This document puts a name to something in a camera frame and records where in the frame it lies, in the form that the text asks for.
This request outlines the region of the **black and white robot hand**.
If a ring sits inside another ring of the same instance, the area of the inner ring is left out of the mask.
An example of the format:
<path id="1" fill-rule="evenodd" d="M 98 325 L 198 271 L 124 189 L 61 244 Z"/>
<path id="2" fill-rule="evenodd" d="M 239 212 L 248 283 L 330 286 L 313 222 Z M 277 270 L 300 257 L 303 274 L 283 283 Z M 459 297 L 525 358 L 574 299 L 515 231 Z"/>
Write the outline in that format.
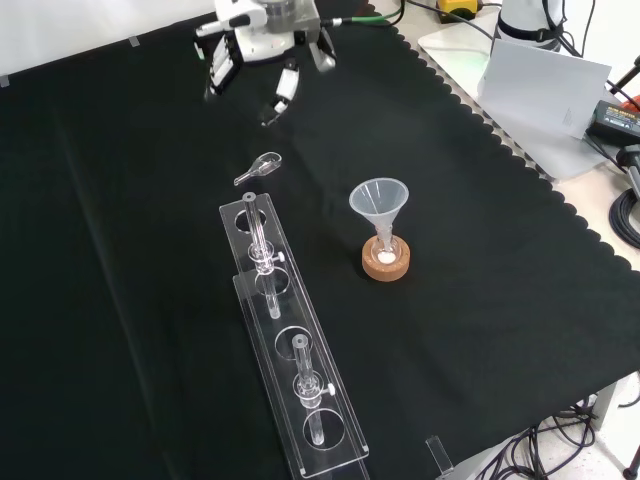
<path id="1" fill-rule="evenodd" d="M 216 1 L 214 12 L 216 19 L 194 33 L 194 48 L 207 63 L 207 99 L 221 96 L 245 66 L 283 62 L 273 100 L 260 116 L 264 127 L 276 122 L 295 99 L 300 82 L 295 48 L 308 47 L 319 72 L 336 65 L 328 29 L 346 22 L 321 18 L 313 1 Z"/>

